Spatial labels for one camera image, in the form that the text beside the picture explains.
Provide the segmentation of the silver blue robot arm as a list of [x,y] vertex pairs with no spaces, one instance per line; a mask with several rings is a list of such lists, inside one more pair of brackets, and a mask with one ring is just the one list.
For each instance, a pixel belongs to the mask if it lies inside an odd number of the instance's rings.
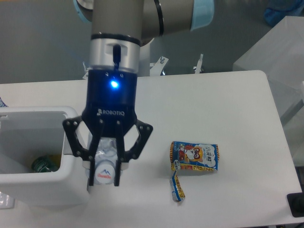
[[88,169],[88,185],[96,171],[106,171],[119,185],[121,169],[137,159],[153,127],[135,113],[140,48],[144,41],[207,26],[212,0],[78,0],[92,23],[86,106],[63,127],[75,157]]

